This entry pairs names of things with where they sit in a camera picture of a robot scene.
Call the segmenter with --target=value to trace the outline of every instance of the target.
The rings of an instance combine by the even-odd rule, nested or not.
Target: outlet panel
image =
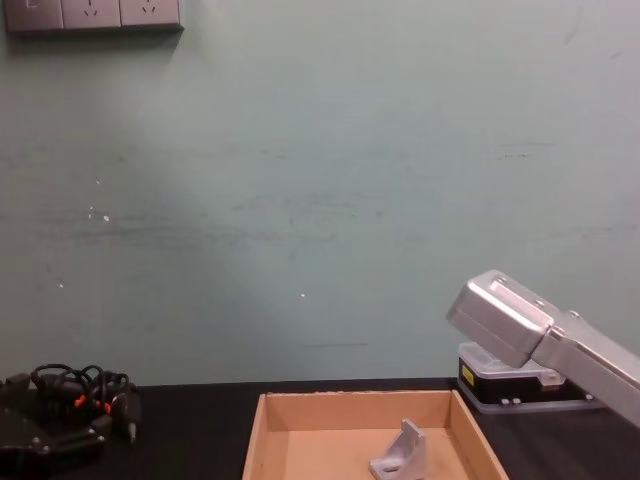
[[[179,26],[178,0],[120,0],[122,25]]]
[[[15,34],[183,29],[182,0],[4,0],[3,3],[7,32]]]
[[[4,0],[4,15],[10,33],[64,28],[60,0]]]
[[[119,28],[119,0],[62,0],[64,28]]]

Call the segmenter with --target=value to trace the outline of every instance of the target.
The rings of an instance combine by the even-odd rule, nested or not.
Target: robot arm
[[[447,318],[512,367],[552,368],[640,427],[640,358],[496,270],[467,282]]]

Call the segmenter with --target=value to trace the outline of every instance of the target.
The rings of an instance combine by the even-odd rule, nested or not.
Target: light green wall
[[[454,375],[490,268],[640,352],[640,5],[185,3],[0,39],[1,375]]]

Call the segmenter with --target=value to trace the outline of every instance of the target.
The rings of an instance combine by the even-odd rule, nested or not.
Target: metal bracket
[[[369,462],[369,471],[377,480],[421,480],[427,464],[427,439],[411,421],[402,420],[401,433],[385,454]]]

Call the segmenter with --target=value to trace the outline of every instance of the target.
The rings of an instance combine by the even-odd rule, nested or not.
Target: black device
[[[84,463],[102,453],[112,430],[133,443],[141,421],[140,394],[126,374],[48,364],[15,375],[0,382],[0,475],[47,476]]]
[[[532,360],[513,368],[477,343],[461,344],[458,355],[458,386],[482,413],[602,408],[588,392]]]

